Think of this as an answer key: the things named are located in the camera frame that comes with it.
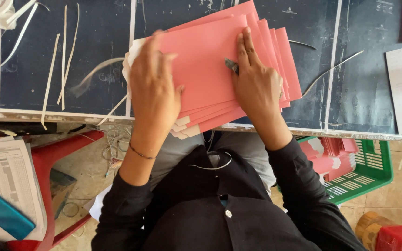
black sleeve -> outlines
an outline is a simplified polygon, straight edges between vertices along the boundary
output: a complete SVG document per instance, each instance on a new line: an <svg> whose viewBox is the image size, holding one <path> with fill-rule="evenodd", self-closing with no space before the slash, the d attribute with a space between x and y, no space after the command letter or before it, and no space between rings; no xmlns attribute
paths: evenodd
<svg viewBox="0 0 402 251"><path fill-rule="evenodd" d="M284 148L267 152L283 207L306 239L324 251L366 250L339 208L328 201L319 174L294 138Z"/></svg>
<svg viewBox="0 0 402 251"><path fill-rule="evenodd" d="M150 183L132 186L117 174L103 199L100 223L92 239L93 251L139 250L145 241L143 216L151 202Z"/></svg>

gray pants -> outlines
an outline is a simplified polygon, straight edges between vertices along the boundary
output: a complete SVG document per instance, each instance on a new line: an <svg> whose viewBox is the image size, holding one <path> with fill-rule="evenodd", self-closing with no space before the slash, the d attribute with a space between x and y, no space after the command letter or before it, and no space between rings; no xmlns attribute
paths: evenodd
<svg viewBox="0 0 402 251"><path fill-rule="evenodd" d="M153 190L159 181L167 175L184 157L193 151L198 145L204 145L202 134L189 137L183 140L167 136L156 158L153 169L151 170L151 189ZM260 175L263 185L268 194L271 195L271 186L276 183L276 177L268 162L268 153L265 145L256 133L245 132L223 132L220 140L212 149L229 149L238 153Z"/></svg>

red plastic basket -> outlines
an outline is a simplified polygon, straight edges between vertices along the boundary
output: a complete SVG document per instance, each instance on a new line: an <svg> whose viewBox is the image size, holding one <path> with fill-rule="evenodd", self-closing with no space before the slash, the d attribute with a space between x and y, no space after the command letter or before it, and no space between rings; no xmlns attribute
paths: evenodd
<svg viewBox="0 0 402 251"><path fill-rule="evenodd" d="M402 225L383 226L378 233L376 251L402 251Z"/></svg>

stack of pink paper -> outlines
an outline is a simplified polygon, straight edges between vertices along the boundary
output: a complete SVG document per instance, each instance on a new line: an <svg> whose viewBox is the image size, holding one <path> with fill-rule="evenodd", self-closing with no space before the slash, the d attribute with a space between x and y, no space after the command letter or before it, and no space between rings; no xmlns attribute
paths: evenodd
<svg viewBox="0 0 402 251"><path fill-rule="evenodd" d="M354 139L314 138L300 143L316 173L330 181L356 168L355 154L359 147Z"/></svg>
<svg viewBox="0 0 402 251"><path fill-rule="evenodd" d="M175 137L184 139L246 116L235 99L228 58L237 62L236 37L249 26L255 51L261 62L273 67L283 78L280 107L302 97L293 55L285 28L270 29L259 20L254 2L169 29L160 50L174 52L173 82L185 85L181 113L172 127Z"/></svg>

worktable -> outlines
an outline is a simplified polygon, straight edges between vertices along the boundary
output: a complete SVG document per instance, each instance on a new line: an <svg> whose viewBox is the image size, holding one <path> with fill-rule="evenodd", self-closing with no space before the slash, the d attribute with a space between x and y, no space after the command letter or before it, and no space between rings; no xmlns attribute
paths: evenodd
<svg viewBox="0 0 402 251"><path fill-rule="evenodd" d="M286 27L302 91L323 72L364 50L322 77L302 99L283 109L297 135L398 140L385 52L402 48L402 0L254 0L260 19L270 28ZM19 9L27 0L15 0ZM76 0L43 0L17 51L0 70L0 121L39 121L45 97L54 39L63 35L67 11L67 58L77 22ZM238 0L105 0L80 1L80 25L69 77L64 111L61 91L63 41L60 37L47 103L46 121L96 124L125 96L121 62L98 71L90 88L76 98L77 85L99 63L123 57L133 39L150 36L212 12ZM15 30L1 36L0 62L12 51L30 10ZM132 123L131 102L119 106L106 123ZM247 117L217 129L252 131Z"/></svg>

